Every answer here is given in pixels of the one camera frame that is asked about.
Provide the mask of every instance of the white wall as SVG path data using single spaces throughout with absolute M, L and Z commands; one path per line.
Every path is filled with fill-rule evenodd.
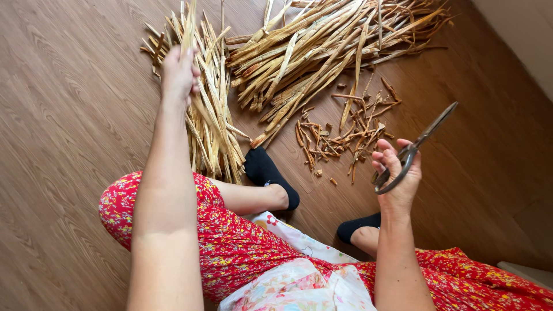
M 553 0 L 472 0 L 553 100 Z

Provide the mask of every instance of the wood grain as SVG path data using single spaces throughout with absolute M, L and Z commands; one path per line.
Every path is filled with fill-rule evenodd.
M 282 5 L 275 2 L 273 14 Z M 433 39 L 448 50 L 379 66 L 369 88 L 384 90 L 385 76 L 403 99 L 383 118 L 396 137 L 414 139 L 447 105 L 461 103 L 422 148 L 416 244 L 459 246 L 486 263 L 551 270 L 553 254 L 536 241 L 548 227 L 531 227 L 541 214 L 527 208 L 551 187 L 553 106 L 470 1 L 452 6 L 462 14 Z M 129 254 L 103 229 L 97 202 L 107 185 L 145 163 L 159 85 L 138 52 L 142 22 L 161 28 L 164 14 L 178 7 L 170 0 L 0 3 L 1 309 L 124 308 Z M 200 9 L 219 29 L 219 1 L 203 1 Z M 259 1 L 226 2 L 229 35 L 259 29 L 263 12 Z M 361 74 L 360 85 L 369 75 Z M 333 124 L 332 134 L 343 101 L 329 95 L 342 91 L 339 82 L 351 85 L 352 73 L 314 98 L 310 112 L 311 120 Z M 256 137 L 264 128 L 260 115 L 233 102 L 234 91 L 235 125 Z M 335 230 L 379 209 L 368 162 L 357 167 L 355 185 L 346 175 L 349 152 L 319 164 L 324 177 L 313 177 L 292 123 L 268 152 L 301 196 L 297 211 L 284 214 L 288 223 L 362 258 L 336 240 Z

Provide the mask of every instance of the scissor blade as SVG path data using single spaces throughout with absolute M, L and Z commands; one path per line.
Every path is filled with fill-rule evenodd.
M 422 143 L 424 143 L 424 141 L 430 136 L 432 135 L 432 133 L 434 133 L 434 131 L 440 127 L 440 125 L 442 125 L 442 123 L 445 121 L 445 119 L 447 119 L 447 117 L 453 112 L 453 110 L 455 109 L 455 107 L 457 107 L 457 105 L 459 104 L 459 102 L 454 102 L 452 103 L 448 108 L 446 108 L 442 114 L 436 118 L 431 125 L 429 125 L 425 130 L 424 132 L 415 140 L 415 147 L 416 148 L 419 148 L 420 145 Z

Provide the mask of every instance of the person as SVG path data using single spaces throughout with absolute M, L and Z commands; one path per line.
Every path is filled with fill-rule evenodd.
M 200 72 L 194 51 L 179 51 L 173 47 L 163 63 L 144 171 L 113 183 L 99 205 L 107 231 L 132 247 L 128 310 L 201 310 L 202 296 L 220 310 L 553 309 L 553 292 L 472 261 L 458 248 L 415 249 L 410 214 L 422 178 L 420 153 L 404 180 L 378 197 L 380 213 L 338 228 L 341 240 L 376 262 L 306 256 L 241 217 L 293 210 L 299 196 L 263 148 L 250 150 L 244 164 L 256 186 L 192 171 L 184 115 Z M 397 140 L 399 147 L 409 143 Z M 378 147 L 383 152 L 372 154 L 372 166 L 388 167 L 394 178 L 401 170 L 397 151 L 383 139 Z

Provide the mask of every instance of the black sock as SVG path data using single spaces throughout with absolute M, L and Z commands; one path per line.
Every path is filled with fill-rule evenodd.
M 338 226 L 336 233 L 338 233 L 338 237 L 342 240 L 342 242 L 351 244 L 351 236 L 355 230 L 361 227 L 380 228 L 380 212 L 371 216 L 343 222 L 340 226 Z
M 246 154 L 246 162 L 244 162 L 246 176 L 256 186 L 267 186 L 271 184 L 281 185 L 288 194 L 288 209 L 294 210 L 300 204 L 300 196 L 288 184 L 288 182 L 280 175 L 276 165 L 271 160 L 263 147 L 250 149 Z

